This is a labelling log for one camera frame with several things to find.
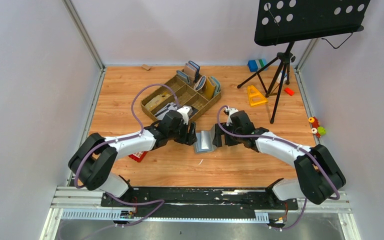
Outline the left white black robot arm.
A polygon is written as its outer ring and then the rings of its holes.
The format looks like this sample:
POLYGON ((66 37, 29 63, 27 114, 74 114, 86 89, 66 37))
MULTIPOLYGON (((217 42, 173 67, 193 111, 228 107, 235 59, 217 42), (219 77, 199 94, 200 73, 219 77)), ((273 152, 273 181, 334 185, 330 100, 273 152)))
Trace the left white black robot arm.
POLYGON ((191 146, 196 138, 196 124, 190 120, 190 106, 169 110, 162 120, 140 131, 117 137, 91 134, 68 162, 68 168, 89 191, 99 189, 120 198, 130 188, 122 177, 111 172, 121 158, 162 148, 168 141, 191 146))

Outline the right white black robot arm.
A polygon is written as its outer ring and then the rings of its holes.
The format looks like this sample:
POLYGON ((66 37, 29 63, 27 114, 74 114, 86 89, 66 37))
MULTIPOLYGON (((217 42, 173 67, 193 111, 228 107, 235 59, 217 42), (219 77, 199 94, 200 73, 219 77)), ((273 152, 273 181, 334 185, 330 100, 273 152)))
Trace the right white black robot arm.
POLYGON ((294 179, 278 179, 269 189, 274 199, 286 201, 305 198, 320 205, 325 200, 339 200, 339 190, 346 178, 328 148, 322 144, 302 145, 277 136, 264 127, 255 127, 243 110, 226 105, 218 113, 225 113, 227 121, 216 115, 216 136, 224 134, 229 145, 242 144, 257 153, 267 154, 292 166, 294 179))

